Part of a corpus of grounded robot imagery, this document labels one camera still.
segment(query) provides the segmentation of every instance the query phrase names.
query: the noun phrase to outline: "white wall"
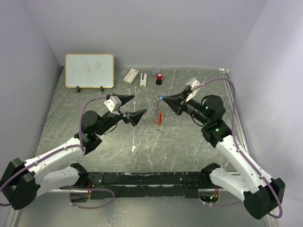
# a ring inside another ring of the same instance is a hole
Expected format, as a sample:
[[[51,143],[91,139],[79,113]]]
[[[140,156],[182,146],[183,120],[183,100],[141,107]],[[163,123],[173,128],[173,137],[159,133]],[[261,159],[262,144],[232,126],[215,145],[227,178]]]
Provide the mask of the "white wall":
[[[124,67],[230,68],[267,0],[26,0],[59,64],[103,52]]]
[[[302,226],[303,1],[268,1],[230,77],[251,155],[286,183],[279,226]]]
[[[0,176],[34,155],[59,66],[23,0],[0,1]],[[1,202],[6,201],[0,195]],[[9,208],[0,207],[0,227]]]

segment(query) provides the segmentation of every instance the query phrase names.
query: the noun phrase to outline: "wooden whiteboard frame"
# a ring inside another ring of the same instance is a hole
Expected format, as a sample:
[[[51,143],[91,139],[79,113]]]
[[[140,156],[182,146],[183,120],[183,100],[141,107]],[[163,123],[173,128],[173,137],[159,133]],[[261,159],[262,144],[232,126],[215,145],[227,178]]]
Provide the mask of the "wooden whiteboard frame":
[[[111,53],[67,53],[64,57],[64,70],[65,70],[65,86],[67,88],[77,88],[77,87],[68,87],[66,85],[66,56],[67,55],[112,55]],[[115,58],[113,56],[113,85],[111,87],[103,87],[103,88],[113,88],[115,84]],[[100,88],[100,87],[79,87],[79,88]]]

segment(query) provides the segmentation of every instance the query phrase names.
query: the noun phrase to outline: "red object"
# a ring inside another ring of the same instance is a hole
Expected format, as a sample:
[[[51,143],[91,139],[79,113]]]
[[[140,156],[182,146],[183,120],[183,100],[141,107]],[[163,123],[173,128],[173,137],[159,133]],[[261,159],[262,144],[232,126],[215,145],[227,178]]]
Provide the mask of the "red object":
[[[162,122],[162,113],[159,112],[159,117],[158,117],[158,126],[161,125],[161,122]]]
[[[157,79],[162,79],[163,75],[161,73],[157,74]]]

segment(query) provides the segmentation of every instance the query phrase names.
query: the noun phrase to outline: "red bottle cap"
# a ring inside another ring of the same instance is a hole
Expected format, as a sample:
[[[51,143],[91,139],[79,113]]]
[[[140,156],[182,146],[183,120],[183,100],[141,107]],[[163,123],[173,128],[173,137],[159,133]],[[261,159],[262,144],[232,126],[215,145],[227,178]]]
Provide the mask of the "red bottle cap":
[[[158,74],[157,74],[157,79],[162,79],[162,77],[163,77],[163,76],[162,76],[161,73],[158,73]]]

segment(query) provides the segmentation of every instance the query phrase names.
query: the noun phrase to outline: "wire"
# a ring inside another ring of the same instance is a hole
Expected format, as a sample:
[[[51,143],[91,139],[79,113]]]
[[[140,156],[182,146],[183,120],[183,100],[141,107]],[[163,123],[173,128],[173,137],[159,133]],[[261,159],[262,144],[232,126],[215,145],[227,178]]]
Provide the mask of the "wire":
[[[117,127],[117,125],[118,125],[118,123],[115,124],[114,128],[111,131],[113,131]]]
[[[80,208],[80,209],[86,209],[86,210],[99,209],[99,208],[102,208],[102,207],[105,207],[105,206],[111,204],[114,201],[114,199],[115,199],[115,193],[112,190],[107,189],[107,188],[87,188],[87,189],[85,189],[85,188],[77,188],[77,187],[66,186],[66,187],[63,187],[63,189],[72,189],[72,190],[79,190],[79,191],[90,190],[90,191],[110,192],[113,195],[113,197],[111,198],[111,200],[109,202],[105,203],[105,204],[102,204],[102,205],[96,206],[96,207],[83,207],[83,206],[78,206],[78,205],[74,204],[71,201],[72,193],[70,193],[70,195],[69,195],[70,205],[72,205],[75,208]]]
[[[273,189],[273,187],[270,185],[270,183],[268,182],[268,180],[262,175],[262,173],[258,170],[258,168],[255,167],[255,165],[246,157],[246,155],[243,153],[242,150],[240,150],[240,147],[237,143],[237,139],[236,139],[236,136],[235,136],[235,128],[234,128],[234,123],[235,123],[235,115],[236,115],[236,89],[235,89],[235,86],[234,84],[227,78],[224,78],[224,77],[220,77],[220,78],[214,78],[214,79],[211,79],[207,82],[204,82],[204,83],[201,83],[195,87],[192,88],[192,90],[196,90],[206,84],[209,84],[209,83],[212,83],[216,80],[225,80],[227,81],[231,88],[232,88],[232,97],[233,97],[233,102],[232,102],[232,139],[233,139],[233,142],[235,144],[235,147],[236,149],[238,150],[238,152],[242,155],[242,157],[248,162],[248,164],[256,171],[256,173],[262,178],[262,180],[266,183],[266,185],[268,186],[268,188],[270,189],[271,193],[273,194],[276,202],[277,202],[277,205],[279,207],[279,215],[273,215],[271,213],[269,213],[268,215],[269,216],[272,216],[273,218],[281,218],[282,217],[282,214],[283,214],[283,210],[282,210],[282,205],[281,205],[281,202],[278,198],[278,195],[276,194],[275,190]],[[235,202],[235,203],[230,203],[230,204],[225,204],[225,205],[215,205],[215,206],[220,206],[220,207],[223,207],[223,206],[231,206],[231,205],[235,205],[237,203],[240,203],[241,201],[238,201],[238,202]]]
[[[89,181],[89,189],[91,188],[91,182]],[[87,191],[87,195],[90,196],[90,190]]]
[[[198,124],[198,123],[195,121],[195,119],[193,118],[193,116],[191,116],[191,119],[193,119],[193,121],[194,121],[194,123],[196,123],[196,125],[198,125],[198,126],[200,126],[200,127],[204,127],[204,125]]]
[[[216,185],[214,193],[215,193],[216,197],[219,196],[219,186],[218,185]]]

